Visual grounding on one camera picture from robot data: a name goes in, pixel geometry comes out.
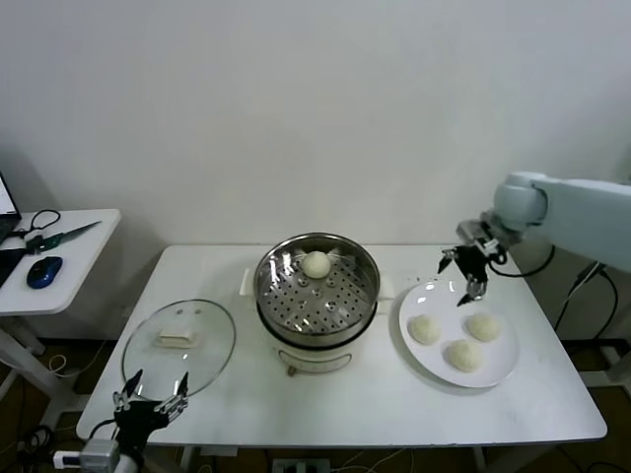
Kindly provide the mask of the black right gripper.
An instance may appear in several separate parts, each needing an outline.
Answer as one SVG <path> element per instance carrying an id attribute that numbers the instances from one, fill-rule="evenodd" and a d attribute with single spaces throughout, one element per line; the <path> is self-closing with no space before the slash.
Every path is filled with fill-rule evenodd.
<path id="1" fill-rule="evenodd" d="M 486 294 L 488 275 L 486 267 L 490 263 L 505 264 L 506 250 L 499 246 L 491 255 L 485 255 L 477 246 L 458 245 L 444 249 L 439 261 L 438 273 L 443 273 L 455 261 L 466 280 L 465 293 L 458 301 L 458 306 L 480 301 Z"/>

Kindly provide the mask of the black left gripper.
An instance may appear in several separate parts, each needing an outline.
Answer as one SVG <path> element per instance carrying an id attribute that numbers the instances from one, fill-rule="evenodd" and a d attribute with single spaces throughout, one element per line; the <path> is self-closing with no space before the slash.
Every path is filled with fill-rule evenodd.
<path id="1" fill-rule="evenodd" d="M 114 419 L 118 427 L 116 441 L 121 447 L 144 447 L 153 432 L 165 428 L 188 405 L 188 372 L 175 383 L 174 394 L 162 403 L 131 401 L 142 374 L 143 370 L 139 370 L 112 394 Z"/>

